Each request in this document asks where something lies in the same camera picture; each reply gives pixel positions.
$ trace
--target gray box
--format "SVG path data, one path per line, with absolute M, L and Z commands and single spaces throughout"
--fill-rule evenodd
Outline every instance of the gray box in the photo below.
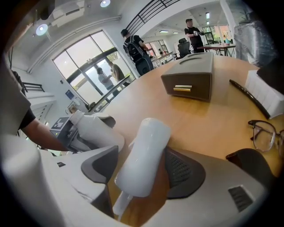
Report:
M 187 55 L 161 78 L 168 94 L 210 101 L 213 53 Z

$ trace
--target fluorescent light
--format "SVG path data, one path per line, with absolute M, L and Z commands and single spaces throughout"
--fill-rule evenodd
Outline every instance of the fluorescent light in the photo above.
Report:
M 48 25 L 44 23 L 37 27 L 35 33 L 38 36 L 41 36 L 41 35 L 44 35 L 47 32 L 47 30 L 48 30 Z
M 107 7 L 110 4 L 110 0 L 101 1 L 101 7 Z

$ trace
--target eyeglasses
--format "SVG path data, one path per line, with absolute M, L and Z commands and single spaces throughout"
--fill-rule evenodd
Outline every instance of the eyeglasses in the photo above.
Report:
M 267 121 L 251 120 L 248 124 L 253 128 L 253 137 L 250 139 L 256 149 L 263 152 L 269 151 L 277 137 L 279 154 L 281 157 L 284 156 L 284 130 L 277 133 L 275 127 Z

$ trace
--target plastic wrap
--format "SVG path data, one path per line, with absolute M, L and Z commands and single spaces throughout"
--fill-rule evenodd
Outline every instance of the plastic wrap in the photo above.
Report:
M 236 57 L 258 67 L 271 62 L 278 54 L 272 39 L 260 21 L 235 27 Z

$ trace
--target ceiling light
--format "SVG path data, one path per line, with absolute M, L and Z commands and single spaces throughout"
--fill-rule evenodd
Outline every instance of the ceiling light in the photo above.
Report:
M 101 7 L 107 7 L 110 4 L 110 0 L 101 1 Z
M 44 23 L 37 27 L 35 33 L 41 36 L 44 35 L 47 32 L 47 30 L 48 30 L 48 25 Z

